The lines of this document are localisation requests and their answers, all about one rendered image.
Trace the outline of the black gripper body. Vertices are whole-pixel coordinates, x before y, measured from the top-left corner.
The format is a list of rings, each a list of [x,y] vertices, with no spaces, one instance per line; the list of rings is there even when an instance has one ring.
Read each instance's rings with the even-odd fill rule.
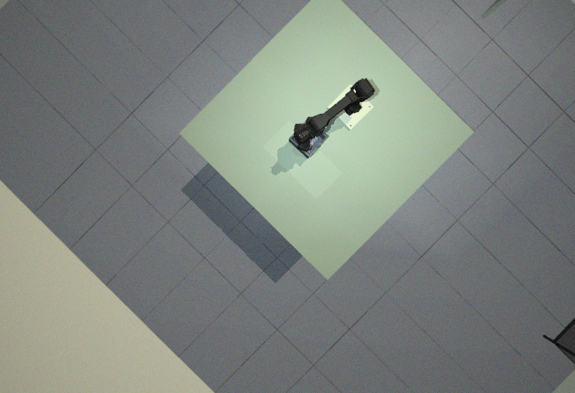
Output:
[[[306,123],[307,123],[311,118],[312,118],[312,117],[308,117],[307,120],[306,120]],[[307,151],[309,150],[309,147],[310,147],[309,143],[310,143],[310,139],[306,140],[306,141],[303,142],[301,145],[298,144],[298,149],[307,152]]]

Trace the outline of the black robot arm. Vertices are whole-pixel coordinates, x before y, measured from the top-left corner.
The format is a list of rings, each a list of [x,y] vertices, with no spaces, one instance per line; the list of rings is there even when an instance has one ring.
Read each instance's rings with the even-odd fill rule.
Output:
[[[354,89],[356,93],[354,92]],[[352,113],[358,113],[362,108],[360,102],[364,102],[366,99],[371,97],[374,94],[374,91],[374,87],[367,78],[362,78],[357,81],[352,86],[351,90],[325,113],[315,115],[305,125],[295,124],[294,138],[296,142],[301,145],[303,142],[310,139],[311,136],[317,137],[320,135],[324,132],[329,121],[342,110],[344,110],[349,116]]]

